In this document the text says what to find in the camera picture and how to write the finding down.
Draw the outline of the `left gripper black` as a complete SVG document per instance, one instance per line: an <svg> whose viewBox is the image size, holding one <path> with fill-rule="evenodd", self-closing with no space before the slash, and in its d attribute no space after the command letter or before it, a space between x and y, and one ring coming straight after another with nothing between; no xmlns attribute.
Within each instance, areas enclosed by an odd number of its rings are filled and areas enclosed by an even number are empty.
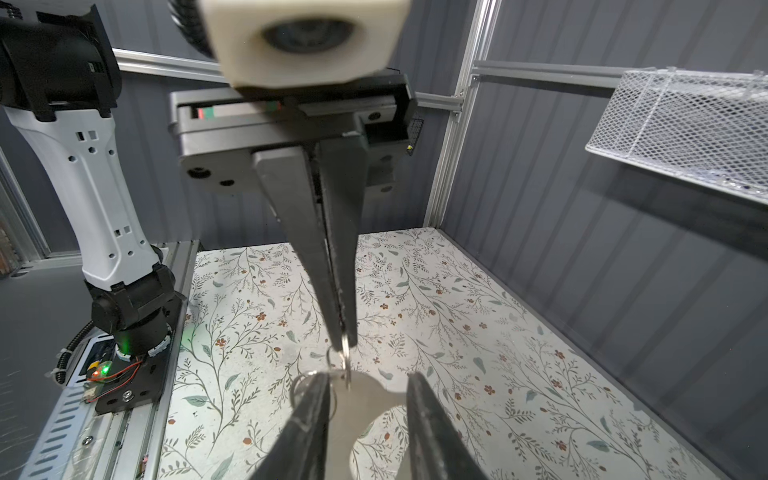
<svg viewBox="0 0 768 480"><path fill-rule="evenodd" d="M357 345L355 255L366 182L390 178L417 107L407 77L393 70L343 84L170 95L182 172L211 192L261 187L336 350ZM325 231L311 171L319 172Z"/></svg>

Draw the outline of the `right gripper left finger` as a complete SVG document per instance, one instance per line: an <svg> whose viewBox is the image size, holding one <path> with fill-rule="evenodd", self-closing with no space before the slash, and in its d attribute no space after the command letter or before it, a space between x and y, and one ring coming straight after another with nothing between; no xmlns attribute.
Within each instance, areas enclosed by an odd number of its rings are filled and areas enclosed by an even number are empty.
<svg viewBox="0 0 768 480"><path fill-rule="evenodd" d="M327 373L311 377L298 405L251 479L325 478L330 391L331 382Z"/></svg>

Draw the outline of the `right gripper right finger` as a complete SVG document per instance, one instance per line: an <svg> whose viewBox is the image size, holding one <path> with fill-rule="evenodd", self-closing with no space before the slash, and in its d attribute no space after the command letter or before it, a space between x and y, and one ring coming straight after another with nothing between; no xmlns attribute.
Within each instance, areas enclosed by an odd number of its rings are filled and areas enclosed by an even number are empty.
<svg viewBox="0 0 768 480"><path fill-rule="evenodd" d="M487 479L426 377L418 372L408 377L406 415L412 479Z"/></svg>

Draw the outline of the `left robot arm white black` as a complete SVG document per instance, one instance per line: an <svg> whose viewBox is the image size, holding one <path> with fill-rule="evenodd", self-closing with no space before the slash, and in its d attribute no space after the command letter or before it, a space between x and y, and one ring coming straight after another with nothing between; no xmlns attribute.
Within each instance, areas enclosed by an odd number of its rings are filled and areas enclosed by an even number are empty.
<svg viewBox="0 0 768 480"><path fill-rule="evenodd" d="M91 1L1 5L1 104L75 233L92 318L128 357L170 336L170 271L143 233L119 163L122 90ZM184 173L265 196L309 276L334 350L358 343L355 261L365 193L389 184L416 107L387 67L407 1L173 1L185 40L223 89L171 97Z"/></svg>

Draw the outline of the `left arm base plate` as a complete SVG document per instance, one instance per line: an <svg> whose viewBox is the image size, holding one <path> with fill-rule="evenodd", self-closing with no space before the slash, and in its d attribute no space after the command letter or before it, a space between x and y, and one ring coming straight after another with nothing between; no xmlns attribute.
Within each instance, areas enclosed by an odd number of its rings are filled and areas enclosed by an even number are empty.
<svg viewBox="0 0 768 480"><path fill-rule="evenodd" d="M147 405L162 397L184 297L174 297L146 322L112 334L114 347L86 372L83 400L98 415Z"/></svg>

